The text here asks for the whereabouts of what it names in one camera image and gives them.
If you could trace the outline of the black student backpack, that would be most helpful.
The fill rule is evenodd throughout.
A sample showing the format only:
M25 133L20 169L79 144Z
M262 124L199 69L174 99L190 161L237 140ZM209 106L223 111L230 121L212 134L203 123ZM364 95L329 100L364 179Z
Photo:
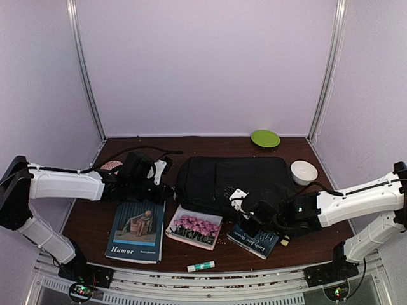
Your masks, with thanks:
M225 190L239 188L248 193L269 190L278 198L296 190L287 163L279 157L190 157L180 167L174 201L182 208L223 217L239 218Z

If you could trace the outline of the pink roses Designer Fate book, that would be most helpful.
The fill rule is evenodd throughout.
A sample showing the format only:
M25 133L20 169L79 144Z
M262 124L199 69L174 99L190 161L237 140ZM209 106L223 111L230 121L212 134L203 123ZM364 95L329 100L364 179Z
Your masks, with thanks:
M194 212L179 205L165 234L170 239L212 251L222 223L221 216Z

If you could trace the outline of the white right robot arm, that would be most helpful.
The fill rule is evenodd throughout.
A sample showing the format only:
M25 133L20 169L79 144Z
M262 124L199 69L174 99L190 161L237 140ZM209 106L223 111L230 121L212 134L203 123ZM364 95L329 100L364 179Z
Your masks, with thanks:
M326 275L337 281L350 271L350 264L361 262L393 234L406 229L406 163L397 162L383 177L341 191L300 191L283 197L269 189L248 193L236 189L228 199L262 231L281 238L303 236L347 219L378 213L358 235L335 247L334 261L326 266Z

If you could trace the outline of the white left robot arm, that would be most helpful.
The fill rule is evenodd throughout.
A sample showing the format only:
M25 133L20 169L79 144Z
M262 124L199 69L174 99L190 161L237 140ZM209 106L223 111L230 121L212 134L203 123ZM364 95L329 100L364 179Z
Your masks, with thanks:
M163 203L172 195L162 182L172 166L163 156L154 161L131 152L116 169L68 170L29 163L24 156L11 162L1 179L1 226L18 231L39 248L67 265L67 272L78 282L87 281L91 267L82 259L81 250L65 236L53 230L33 208L30 200L40 198L76 198L101 202L149 200Z

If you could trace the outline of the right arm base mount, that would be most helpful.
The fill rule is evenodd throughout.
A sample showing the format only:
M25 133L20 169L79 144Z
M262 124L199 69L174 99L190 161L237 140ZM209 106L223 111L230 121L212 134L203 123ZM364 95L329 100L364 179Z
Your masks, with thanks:
M327 285L359 274L358 264L349 262L335 264L329 262L317 266L307 267L303 270L307 285L316 287Z

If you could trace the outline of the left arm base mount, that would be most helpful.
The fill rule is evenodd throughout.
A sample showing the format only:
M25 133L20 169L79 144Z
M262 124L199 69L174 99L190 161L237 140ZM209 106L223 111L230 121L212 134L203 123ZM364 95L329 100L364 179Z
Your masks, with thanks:
M66 264L59 267L58 276L90 287L109 288L114 275L111 268L85 264Z

